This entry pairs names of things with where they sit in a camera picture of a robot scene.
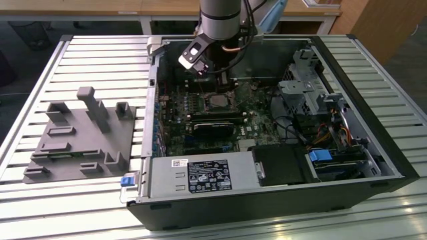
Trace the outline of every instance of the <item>metal bracket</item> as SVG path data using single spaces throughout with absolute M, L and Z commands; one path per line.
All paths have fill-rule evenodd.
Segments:
M 163 37 L 151 36 L 147 40 L 147 52 L 148 56 L 155 56 L 163 51 Z

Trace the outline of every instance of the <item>warning label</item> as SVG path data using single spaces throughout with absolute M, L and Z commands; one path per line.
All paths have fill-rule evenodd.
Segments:
M 227 160 L 188 162 L 187 169 L 192 194 L 232 189 Z

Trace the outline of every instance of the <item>white label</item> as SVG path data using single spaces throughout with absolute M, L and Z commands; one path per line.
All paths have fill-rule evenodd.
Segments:
M 139 14 L 137 11 L 119 11 L 119 14 Z
M 188 159 L 172 159 L 172 168 L 173 167 L 187 167 Z

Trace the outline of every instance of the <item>wooden desk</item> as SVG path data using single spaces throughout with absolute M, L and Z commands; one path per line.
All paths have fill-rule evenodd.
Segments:
M 280 21 L 320 22 L 317 34 L 328 34 L 340 14 L 288 0 Z M 145 35 L 151 21 L 197 21 L 197 16 L 199 0 L 0 0 L 0 21 L 140 21 Z
M 427 0 L 342 0 L 331 34 L 354 34 L 386 64 L 427 14 Z
M 141 0 L 0 0 L 0 21 L 139 21 Z
M 139 15 L 141 0 L 0 0 L 1 15 Z
M 151 21 L 196 21 L 199 0 L 141 0 L 140 14 L 143 33 L 151 35 Z M 280 21 L 321 22 L 317 34 L 323 35 L 340 14 L 336 8 L 312 8 L 301 0 L 288 0 Z

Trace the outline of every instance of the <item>metal work surface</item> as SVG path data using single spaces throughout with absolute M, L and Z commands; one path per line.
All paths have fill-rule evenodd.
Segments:
M 321 37 L 420 179 L 351 209 L 149 232 L 120 202 L 120 177 L 24 184 L 23 173 L 45 129 L 51 101 L 71 109 L 92 86 L 105 107 L 136 107 L 129 171 L 141 166 L 149 64 L 145 36 L 75 36 L 61 41 L 0 148 L 0 239 L 408 239 L 427 233 L 426 114 L 356 40 Z M 338 92 L 334 78 L 325 75 Z M 127 192 L 135 197 L 136 189 Z

